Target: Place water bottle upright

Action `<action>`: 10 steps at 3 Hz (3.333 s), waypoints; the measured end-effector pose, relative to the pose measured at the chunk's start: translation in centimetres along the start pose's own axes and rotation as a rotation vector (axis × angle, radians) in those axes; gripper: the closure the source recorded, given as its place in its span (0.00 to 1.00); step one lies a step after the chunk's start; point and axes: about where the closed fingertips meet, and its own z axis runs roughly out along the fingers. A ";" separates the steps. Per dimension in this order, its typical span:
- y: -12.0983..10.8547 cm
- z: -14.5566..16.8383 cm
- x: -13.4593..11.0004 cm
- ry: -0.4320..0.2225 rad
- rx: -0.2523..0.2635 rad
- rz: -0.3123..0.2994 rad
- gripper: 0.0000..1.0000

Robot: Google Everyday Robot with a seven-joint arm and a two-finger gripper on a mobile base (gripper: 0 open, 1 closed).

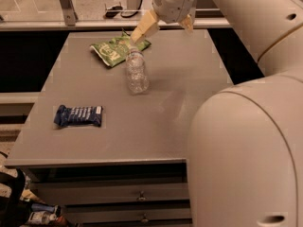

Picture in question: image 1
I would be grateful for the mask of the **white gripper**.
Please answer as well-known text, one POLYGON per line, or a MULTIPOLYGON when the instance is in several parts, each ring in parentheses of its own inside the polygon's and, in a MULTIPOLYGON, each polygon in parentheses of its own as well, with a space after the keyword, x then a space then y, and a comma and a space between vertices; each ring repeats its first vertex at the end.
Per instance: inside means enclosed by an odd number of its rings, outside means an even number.
POLYGON ((153 9, 142 16, 131 34, 131 41, 138 44, 155 34, 160 29, 159 19, 167 24, 180 22, 179 25, 185 31, 192 32, 193 23, 189 12, 193 2, 194 0, 152 0, 153 9))

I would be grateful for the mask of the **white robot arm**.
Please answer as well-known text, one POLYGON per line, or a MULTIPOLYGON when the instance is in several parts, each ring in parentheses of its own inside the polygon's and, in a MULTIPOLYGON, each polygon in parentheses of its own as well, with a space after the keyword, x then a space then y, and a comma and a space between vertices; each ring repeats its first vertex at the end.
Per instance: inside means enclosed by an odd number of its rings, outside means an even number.
MULTIPOLYGON (((195 114, 187 143, 193 227, 302 227, 302 0, 213 0, 261 79, 226 88, 195 114)), ((132 34, 191 27, 193 0, 152 0, 132 34)))

